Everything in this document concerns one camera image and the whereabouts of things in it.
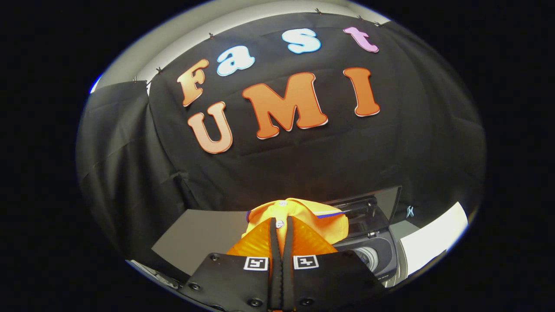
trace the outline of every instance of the clip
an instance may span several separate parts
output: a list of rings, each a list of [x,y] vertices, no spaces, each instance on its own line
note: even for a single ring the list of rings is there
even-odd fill
[[[415,216],[414,212],[412,212],[413,209],[414,209],[413,206],[408,206],[407,207],[407,216],[405,217],[405,219],[408,218],[408,217],[414,217]]]

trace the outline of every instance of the orange letter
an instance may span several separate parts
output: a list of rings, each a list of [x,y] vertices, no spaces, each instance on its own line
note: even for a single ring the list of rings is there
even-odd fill
[[[371,116],[380,112],[380,106],[374,102],[374,94],[370,87],[370,71],[366,68],[347,68],[343,74],[351,79],[355,89],[356,108],[355,114],[359,117]]]
[[[189,106],[203,93],[203,89],[197,89],[195,83],[204,83],[204,72],[201,68],[206,67],[208,67],[208,61],[201,59],[177,78],[177,82],[181,84],[181,89],[183,90],[183,106]]]
[[[208,136],[208,132],[206,131],[206,127],[203,123],[203,113],[194,114],[187,121],[187,124],[193,129],[200,147],[211,154],[223,153],[228,150],[233,143],[231,129],[229,129],[228,121],[225,119],[224,108],[224,102],[217,102],[208,108],[208,114],[214,116],[214,119],[216,119],[216,125],[220,130],[221,139],[217,142],[212,141],[212,139]]]
[[[286,130],[291,131],[295,111],[299,111],[297,126],[308,129],[325,125],[327,116],[322,113],[316,93],[314,93],[314,80],[312,73],[299,73],[289,77],[285,88],[285,97],[282,98],[264,83],[259,83],[246,88],[243,97],[253,104],[254,113],[260,129],[256,136],[268,139],[279,134],[279,128],[272,124],[270,115]]]

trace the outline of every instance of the pink letter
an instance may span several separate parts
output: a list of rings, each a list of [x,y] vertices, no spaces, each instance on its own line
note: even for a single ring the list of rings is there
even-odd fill
[[[359,46],[364,50],[368,52],[374,52],[374,53],[379,51],[377,46],[370,44],[368,40],[366,40],[366,38],[368,38],[368,35],[366,33],[359,31],[355,27],[345,28],[343,29],[343,31],[345,33],[351,34],[351,36],[355,39],[356,43],[358,43]]]

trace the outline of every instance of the orange gripper pad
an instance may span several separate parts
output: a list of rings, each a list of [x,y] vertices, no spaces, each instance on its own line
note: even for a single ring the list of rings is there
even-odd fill
[[[321,255],[336,253],[335,249],[320,234],[314,231],[306,223],[296,217],[293,219],[293,244],[292,255]]]
[[[233,247],[231,247],[228,251],[228,255],[268,257],[270,258],[270,272],[272,272],[270,222],[271,219],[267,219],[248,232]]]

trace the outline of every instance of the light blue letter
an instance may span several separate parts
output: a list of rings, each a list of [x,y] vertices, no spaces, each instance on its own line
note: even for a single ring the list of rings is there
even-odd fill
[[[250,56],[249,49],[246,46],[236,46],[227,49],[218,56],[218,69],[216,70],[220,76],[229,76],[237,69],[249,68],[254,64],[254,57]]]
[[[322,44],[315,37],[316,33],[308,28],[292,29],[281,35],[285,42],[290,43],[287,48],[297,54],[314,52],[320,49]]]

